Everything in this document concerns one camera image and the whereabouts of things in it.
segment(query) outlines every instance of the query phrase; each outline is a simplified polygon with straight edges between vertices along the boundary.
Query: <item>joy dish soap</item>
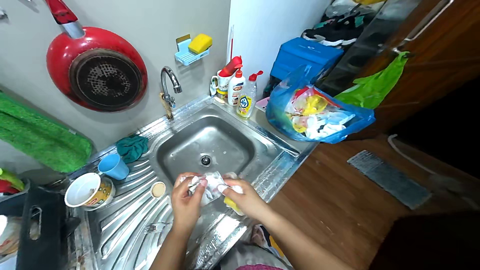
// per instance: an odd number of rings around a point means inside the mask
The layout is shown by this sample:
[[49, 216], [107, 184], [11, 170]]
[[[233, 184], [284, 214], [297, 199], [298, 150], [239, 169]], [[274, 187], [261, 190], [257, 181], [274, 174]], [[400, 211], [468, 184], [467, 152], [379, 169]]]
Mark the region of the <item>joy dish soap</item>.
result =
[[255, 108], [255, 104], [257, 103], [257, 76], [263, 73], [264, 72], [260, 70], [248, 77], [245, 87], [240, 92], [239, 104], [237, 106], [237, 114], [239, 116], [249, 118], [252, 115], [253, 108]]
[[228, 83], [228, 103], [231, 106], [237, 105], [239, 101], [239, 95], [240, 92], [245, 84], [245, 77], [243, 77], [243, 72], [241, 70], [241, 67], [243, 65], [239, 64], [236, 65], [235, 68], [238, 68], [237, 72], [235, 72], [235, 77], [230, 79], [230, 82]]

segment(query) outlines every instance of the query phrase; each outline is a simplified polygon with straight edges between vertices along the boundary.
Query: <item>green scrubbing mat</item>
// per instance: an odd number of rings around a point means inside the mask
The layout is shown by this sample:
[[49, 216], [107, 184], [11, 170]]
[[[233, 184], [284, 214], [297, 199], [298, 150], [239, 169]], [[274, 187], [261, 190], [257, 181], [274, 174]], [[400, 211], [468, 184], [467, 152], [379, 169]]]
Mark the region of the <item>green scrubbing mat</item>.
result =
[[1, 91], [0, 139], [59, 172], [83, 167], [92, 152], [89, 140], [25, 108]]

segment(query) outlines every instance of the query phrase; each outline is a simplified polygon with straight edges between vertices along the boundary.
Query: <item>ceramic mug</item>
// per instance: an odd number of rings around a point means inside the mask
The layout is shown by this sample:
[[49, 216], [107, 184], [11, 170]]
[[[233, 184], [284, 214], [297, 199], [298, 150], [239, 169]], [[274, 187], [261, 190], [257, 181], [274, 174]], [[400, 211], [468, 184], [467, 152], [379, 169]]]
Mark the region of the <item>ceramic mug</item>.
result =
[[111, 180], [102, 179], [94, 172], [86, 173], [70, 184], [65, 193], [65, 204], [69, 207], [100, 207], [109, 203], [115, 195]]
[[233, 77], [233, 74], [232, 76], [229, 76], [229, 77], [222, 77], [220, 76], [220, 71], [219, 70], [216, 75], [212, 76], [212, 81], [213, 79], [217, 79], [218, 81], [218, 88], [217, 88], [217, 92], [221, 95], [226, 95], [228, 93], [228, 83], [230, 82], [230, 79]]

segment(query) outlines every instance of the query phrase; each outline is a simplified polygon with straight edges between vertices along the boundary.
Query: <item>blue cup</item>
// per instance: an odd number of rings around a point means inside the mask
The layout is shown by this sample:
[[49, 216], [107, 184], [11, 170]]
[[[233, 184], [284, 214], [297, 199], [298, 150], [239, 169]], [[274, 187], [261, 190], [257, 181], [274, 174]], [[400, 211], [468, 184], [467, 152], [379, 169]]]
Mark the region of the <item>blue cup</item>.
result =
[[104, 157], [98, 164], [98, 170], [117, 180], [126, 178], [130, 172], [130, 169], [118, 154], [111, 154]]

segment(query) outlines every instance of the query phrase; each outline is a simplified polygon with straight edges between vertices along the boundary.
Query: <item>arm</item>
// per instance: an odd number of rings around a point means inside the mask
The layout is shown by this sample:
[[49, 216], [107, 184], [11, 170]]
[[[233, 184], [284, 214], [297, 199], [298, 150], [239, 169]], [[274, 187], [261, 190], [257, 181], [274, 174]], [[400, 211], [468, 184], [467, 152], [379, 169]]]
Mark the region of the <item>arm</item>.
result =
[[225, 196], [230, 197], [247, 216], [258, 220], [267, 228], [296, 270], [351, 269], [286, 218], [273, 211], [248, 182], [244, 180], [225, 180], [225, 182], [230, 186], [242, 187], [244, 194], [236, 193], [226, 186], [218, 189]]
[[199, 174], [185, 172], [180, 174], [173, 186], [171, 201], [173, 208], [173, 225], [162, 247], [158, 251], [150, 270], [185, 269], [185, 254], [190, 234], [200, 217], [200, 201], [205, 191], [206, 180], [202, 180], [192, 196], [188, 196], [188, 184], [191, 177], [180, 182], [183, 176]]

